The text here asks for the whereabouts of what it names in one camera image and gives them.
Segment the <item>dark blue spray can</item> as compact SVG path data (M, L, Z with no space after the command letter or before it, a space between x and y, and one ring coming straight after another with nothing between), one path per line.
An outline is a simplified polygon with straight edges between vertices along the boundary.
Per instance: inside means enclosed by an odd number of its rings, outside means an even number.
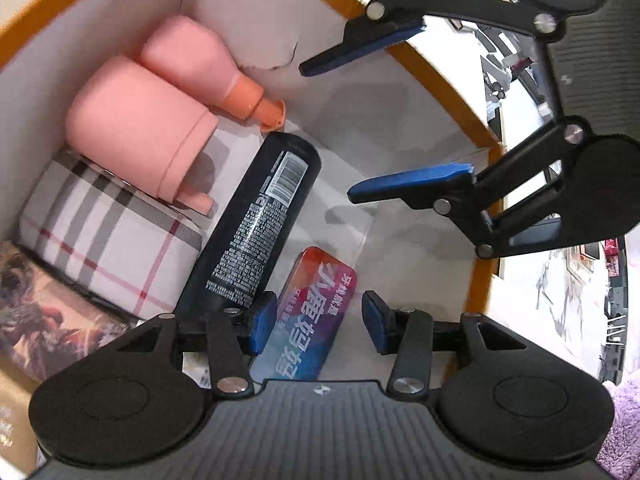
M260 146L186 281L179 318L248 309L267 286L321 169L300 136L273 132Z

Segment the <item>red blue tin box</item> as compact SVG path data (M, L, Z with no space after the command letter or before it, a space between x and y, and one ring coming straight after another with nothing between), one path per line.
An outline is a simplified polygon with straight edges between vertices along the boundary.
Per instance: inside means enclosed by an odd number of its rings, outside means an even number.
M279 296L276 324L250 374L315 380L333 346L357 287L357 273L317 246L300 253Z

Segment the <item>plaid checkered box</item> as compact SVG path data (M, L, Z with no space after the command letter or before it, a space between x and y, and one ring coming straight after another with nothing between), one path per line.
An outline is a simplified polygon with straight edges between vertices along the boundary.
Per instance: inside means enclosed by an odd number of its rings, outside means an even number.
M147 320L175 310L204 235L174 208L62 151L23 207L17 241L82 292Z

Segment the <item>pink bottle orange nozzle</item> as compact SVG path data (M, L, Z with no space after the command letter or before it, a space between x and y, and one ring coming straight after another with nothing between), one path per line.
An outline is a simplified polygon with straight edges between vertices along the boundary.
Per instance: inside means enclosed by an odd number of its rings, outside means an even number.
M189 96L239 120L253 119L262 131L281 129L286 108L236 66L224 42L184 15L168 18L145 41L140 63Z

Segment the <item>pink cylindrical bottle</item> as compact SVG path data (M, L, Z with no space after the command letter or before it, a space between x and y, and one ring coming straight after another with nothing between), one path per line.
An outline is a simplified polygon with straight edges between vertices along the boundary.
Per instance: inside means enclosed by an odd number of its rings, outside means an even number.
M66 140L140 191L206 216L214 201L186 174L217 126L206 106L119 55L105 62L73 100Z

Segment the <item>dark picture box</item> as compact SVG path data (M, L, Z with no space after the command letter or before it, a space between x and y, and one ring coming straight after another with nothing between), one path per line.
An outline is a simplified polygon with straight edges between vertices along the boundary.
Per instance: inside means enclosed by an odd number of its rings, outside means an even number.
M128 332L10 242L1 244L1 350L43 382Z

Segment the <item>orange storage box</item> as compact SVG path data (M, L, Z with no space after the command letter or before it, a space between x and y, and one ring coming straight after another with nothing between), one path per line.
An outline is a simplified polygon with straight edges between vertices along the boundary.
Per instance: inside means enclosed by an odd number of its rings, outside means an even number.
M393 307L460 316L490 273L445 218L400 203L355 206L346 192L375 174L471 157L489 148L476 114L408 44L317 78L299 63L341 35L358 0L1 0L1 229L9 233L63 141L66 110L112 55L186 12L224 37L239 62L285 100L288 131L322 169L273 271L280 289L318 246L352 266L360 290ZM419 403L389 398L392 361L374 350L353 301L314 382L268 380L224 401L196 436L160 460L82 469L50 460L40 479L507 479L459 448Z

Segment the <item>brown gold box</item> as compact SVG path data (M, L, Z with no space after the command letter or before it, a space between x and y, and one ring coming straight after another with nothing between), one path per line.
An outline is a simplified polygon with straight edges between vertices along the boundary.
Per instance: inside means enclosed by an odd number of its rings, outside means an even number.
M28 418L35 386L12 367L1 370L2 479L25 479L37 468L37 441Z

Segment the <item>purple fluffy rug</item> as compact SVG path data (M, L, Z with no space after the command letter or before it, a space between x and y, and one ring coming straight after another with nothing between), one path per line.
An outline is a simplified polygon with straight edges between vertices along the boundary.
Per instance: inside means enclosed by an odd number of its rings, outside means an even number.
M603 385L613 400L615 415L597 462L615 479L636 480L640 460L639 372L636 370L619 385Z

